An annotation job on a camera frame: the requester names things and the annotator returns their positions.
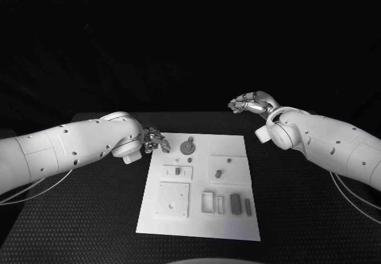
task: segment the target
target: textured mat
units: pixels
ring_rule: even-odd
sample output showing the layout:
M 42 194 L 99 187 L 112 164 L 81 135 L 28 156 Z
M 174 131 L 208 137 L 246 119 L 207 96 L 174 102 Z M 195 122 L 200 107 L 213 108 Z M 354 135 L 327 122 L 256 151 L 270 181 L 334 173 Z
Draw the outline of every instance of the textured mat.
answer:
M 74 121 L 106 113 L 78 114 Z M 162 132 L 244 135 L 262 242 L 138 234 L 152 155 L 126 165 L 109 155 L 74 170 L 26 202 L 0 250 L 0 263 L 168 263 L 229 257 L 263 263 L 381 263 L 381 225 L 343 198 L 330 173 L 302 153 L 262 144 L 260 116 L 244 112 L 132 113 Z M 45 190 L 51 177 L 31 192 Z M 347 180 L 367 199 L 374 190 Z M 369 205 L 360 207 L 379 219 Z

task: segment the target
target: black background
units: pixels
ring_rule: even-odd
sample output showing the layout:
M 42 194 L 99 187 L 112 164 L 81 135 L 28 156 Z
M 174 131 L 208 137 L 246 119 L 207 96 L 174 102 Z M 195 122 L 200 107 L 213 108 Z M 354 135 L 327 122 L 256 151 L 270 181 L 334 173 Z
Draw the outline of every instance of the black background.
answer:
M 0 20 L 0 127 L 18 135 L 81 112 L 227 111 L 263 90 L 381 137 L 377 5 L 2 1 Z

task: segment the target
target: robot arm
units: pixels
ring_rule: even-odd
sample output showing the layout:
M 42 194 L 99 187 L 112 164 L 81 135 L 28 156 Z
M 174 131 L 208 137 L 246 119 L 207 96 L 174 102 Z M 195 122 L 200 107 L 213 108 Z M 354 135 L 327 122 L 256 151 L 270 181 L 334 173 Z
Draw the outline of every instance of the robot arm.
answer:
M 381 190 L 381 140 L 343 121 L 282 107 L 267 95 L 249 93 L 229 104 L 234 113 L 247 110 L 266 118 L 256 131 L 262 143 L 273 140 L 282 149 L 299 150 L 324 169 Z
M 102 160 L 110 152 L 130 164 L 142 158 L 143 144 L 146 153 L 159 144 L 171 151 L 159 130 L 143 128 L 126 112 L 0 140 L 0 194 Z

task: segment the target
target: wire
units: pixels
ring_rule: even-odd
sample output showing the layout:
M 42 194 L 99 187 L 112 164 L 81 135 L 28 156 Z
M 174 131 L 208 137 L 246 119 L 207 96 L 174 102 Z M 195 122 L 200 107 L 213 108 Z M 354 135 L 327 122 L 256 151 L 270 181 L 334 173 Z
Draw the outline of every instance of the wire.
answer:
M 345 185 L 345 183 L 344 183 L 344 181 L 343 181 L 343 179 L 340 178 L 340 175 L 338 174 L 335 174 L 337 175 L 337 177 L 338 177 L 338 179 L 340 179 L 340 182 L 341 182 L 341 184 L 344 185 L 344 187 L 345 187 L 345 189 L 348 190 L 348 192 L 363 201 L 363 202 L 366 202 L 370 206 L 373 206 L 374 208 L 377 208 L 377 209 L 380 209 L 381 210 L 381 207 L 379 207 L 377 205 L 374 205 L 371 202 L 369 202 L 364 198 L 361 198 L 353 191 L 351 191 L 351 189 L 348 188 L 348 186 Z
M 32 189 L 42 181 L 45 180 L 41 179 L 34 185 L 31 185 L 28 188 L 24 189 L 24 191 L 18 192 L 16 194 L 13 194 L 8 199 L 5 199 L 3 201 L 0 201 L 0 204 L 3 204 L 5 202 L 8 202 L 11 199 L 13 199 L 16 196 L 19 196 L 21 194 L 24 194 L 29 189 Z
M 351 203 L 351 205 L 357 208 L 357 210 L 360 210 L 360 212 L 361 212 L 369 218 L 371 218 L 379 224 L 381 224 L 381 222 L 380 222 L 377 219 L 374 219 L 373 216 L 369 215 L 369 214 L 367 214 L 367 213 L 366 213 L 366 212 L 357 207 L 357 205 L 356 205 L 354 202 L 350 200 L 350 198 L 348 198 L 347 195 L 344 194 L 344 191 L 343 191 L 341 188 L 340 188 L 340 185 L 338 185 L 338 183 L 337 183 L 337 181 L 335 181 L 335 178 L 334 178 L 334 174 L 332 174 L 332 172 L 330 172 L 330 174 L 331 174 L 332 180 L 334 180 L 334 182 L 335 182 L 335 185 L 337 185 L 337 187 L 338 187 L 338 190 L 340 190 L 340 192 L 341 192 L 344 198 L 347 199 L 347 201 Z
M 64 180 L 65 180 L 65 177 L 55 183 L 55 185 L 54 186 L 51 186 L 45 191 L 42 191 L 39 194 L 37 194 L 35 196 L 32 196 L 32 197 L 29 197 L 29 198 L 26 198 L 26 199 L 24 199 L 24 200 L 21 200 L 21 201 L 16 201 L 16 202 L 8 202 L 8 203 L 3 203 L 3 201 L 0 202 L 0 206 L 2 205 L 11 205 L 11 204 L 16 204 L 18 202 L 25 202 L 25 201 L 28 201 L 28 200 L 31 200 L 31 199 L 34 199 L 34 198 L 37 198 L 38 196 L 41 196 L 41 194 L 44 194 L 44 193 L 47 193 Z

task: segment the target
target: robotic hand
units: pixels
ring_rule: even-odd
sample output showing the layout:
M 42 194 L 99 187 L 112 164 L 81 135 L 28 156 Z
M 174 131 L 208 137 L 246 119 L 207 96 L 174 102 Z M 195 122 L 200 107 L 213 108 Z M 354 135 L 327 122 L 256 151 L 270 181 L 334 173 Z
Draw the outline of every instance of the robotic hand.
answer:
M 273 140 L 331 172 L 381 190 L 381 140 L 351 124 L 282 107 L 263 91 L 247 93 L 229 104 L 234 113 L 262 115 L 266 125 L 256 131 L 260 142 Z
M 70 123 L 0 140 L 0 194 L 99 160 L 112 152 L 130 164 L 162 145 L 171 145 L 158 128 L 145 128 L 126 112 Z

